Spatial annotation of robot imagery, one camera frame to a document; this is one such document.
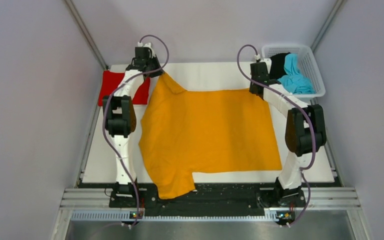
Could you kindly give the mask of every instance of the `folded red cloth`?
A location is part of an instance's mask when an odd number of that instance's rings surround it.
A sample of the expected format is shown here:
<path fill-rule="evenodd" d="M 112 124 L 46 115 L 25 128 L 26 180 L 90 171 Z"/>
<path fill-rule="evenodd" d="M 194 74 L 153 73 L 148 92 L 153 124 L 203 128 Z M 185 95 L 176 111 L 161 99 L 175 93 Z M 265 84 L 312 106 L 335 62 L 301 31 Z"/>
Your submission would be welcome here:
<path fill-rule="evenodd" d="M 103 71 L 102 86 L 100 88 L 98 106 L 102 107 L 102 98 L 110 95 L 114 89 L 116 89 L 125 74 L 119 72 Z M 148 96 L 150 95 L 151 80 L 149 77 L 145 79 L 142 85 L 137 89 L 136 94 L 133 97 L 133 104 L 146 105 L 148 104 Z"/>

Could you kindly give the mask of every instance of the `turquoise towel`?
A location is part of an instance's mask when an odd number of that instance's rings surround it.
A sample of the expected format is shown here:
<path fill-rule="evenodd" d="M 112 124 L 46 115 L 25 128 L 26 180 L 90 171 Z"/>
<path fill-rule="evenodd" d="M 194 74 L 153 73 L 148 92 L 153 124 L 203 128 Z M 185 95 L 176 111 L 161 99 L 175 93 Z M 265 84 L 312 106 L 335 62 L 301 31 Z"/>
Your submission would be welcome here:
<path fill-rule="evenodd" d="M 283 87 L 292 94 L 315 94 L 313 84 L 310 79 L 303 76 L 298 68 L 298 56 L 290 53 L 285 57 L 284 70 L 286 75 L 278 81 Z"/>

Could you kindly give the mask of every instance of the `white laundry basket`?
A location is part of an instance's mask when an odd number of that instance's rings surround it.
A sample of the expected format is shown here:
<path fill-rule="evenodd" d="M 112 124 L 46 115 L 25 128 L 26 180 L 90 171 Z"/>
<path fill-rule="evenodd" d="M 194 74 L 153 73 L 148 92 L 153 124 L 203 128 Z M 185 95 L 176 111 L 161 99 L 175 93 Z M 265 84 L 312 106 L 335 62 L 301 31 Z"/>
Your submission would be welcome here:
<path fill-rule="evenodd" d="M 263 46 L 261 49 L 261 56 L 263 58 L 270 58 L 281 53 L 297 54 L 298 68 L 301 70 L 302 75 L 311 80 L 315 90 L 315 94 L 293 94 L 293 96 L 308 103 L 313 98 L 325 95 L 325 85 L 323 84 L 322 76 L 311 48 L 298 44 L 270 44 Z"/>

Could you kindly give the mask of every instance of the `orange shirt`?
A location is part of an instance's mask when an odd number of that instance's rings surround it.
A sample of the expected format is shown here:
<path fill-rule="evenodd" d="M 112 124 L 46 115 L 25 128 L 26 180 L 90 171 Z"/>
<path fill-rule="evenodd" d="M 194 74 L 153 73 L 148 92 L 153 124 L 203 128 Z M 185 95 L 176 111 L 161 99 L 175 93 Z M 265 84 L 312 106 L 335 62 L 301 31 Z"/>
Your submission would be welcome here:
<path fill-rule="evenodd" d="M 164 73 L 141 123 L 143 162 L 161 199 L 194 190 L 193 172 L 282 169 L 269 105 L 248 89 L 187 91 Z"/>

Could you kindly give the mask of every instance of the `metal frame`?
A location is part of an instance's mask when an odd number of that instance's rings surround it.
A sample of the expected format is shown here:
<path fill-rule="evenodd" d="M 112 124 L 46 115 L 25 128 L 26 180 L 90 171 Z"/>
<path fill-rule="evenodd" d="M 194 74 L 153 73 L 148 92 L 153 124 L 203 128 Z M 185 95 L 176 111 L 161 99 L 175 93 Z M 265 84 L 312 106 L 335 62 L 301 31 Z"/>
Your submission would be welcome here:
<path fill-rule="evenodd" d="M 347 0 L 337 0 L 329 13 L 326 21 L 322 25 L 319 33 L 317 34 L 311 49 L 313 52 L 317 50 L 320 41 L 323 39 L 325 33 L 331 26 L 332 21 L 337 16 L 339 10 L 343 7 Z M 108 69 L 104 58 L 102 57 L 97 45 L 95 44 L 92 36 L 90 35 L 85 23 L 79 15 L 72 0 L 63 0 L 67 6 L 70 14 L 75 20 L 79 31 L 83 35 L 85 41 L 89 45 L 95 58 L 104 70 Z M 313 104 L 317 103 L 317 99 L 312 101 Z M 77 175 L 78 180 L 84 173 L 89 150 L 92 144 L 93 133 L 98 120 L 99 107 L 94 110 L 93 119 L 88 132 L 88 138 L 84 146 L 84 152 L 81 159 L 80 169 Z M 326 144 L 326 153 L 332 167 L 334 175 L 338 170 L 332 148 L 329 143 Z M 308 190 L 303 188 L 305 196 L 308 195 Z M 312 198 L 309 203 L 307 211 L 347 211 L 350 226 L 354 233 L 356 240 L 369 240 L 370 230 L 366 223 L 360 201 L 358 199 L 356 190 L 353 187 L 313 187 L 311 188 Z M 69 230 L 70 221 L 122 221 L 129 220 L 127 216 L 136 211 L 135 208 L 109 208 L 110 197 L 105 195 L 103 188 L 67 188 L 62 196 L 58 216 L 54 226 L 52 235 L 53 240 L 64 240 Z M 286 208 L 271 207 L 264 209 L 267 212 L 266 216 L 261 217 L 146 217 L 141 221 L 273 221 L 273 212 L 287 211 Z"/>

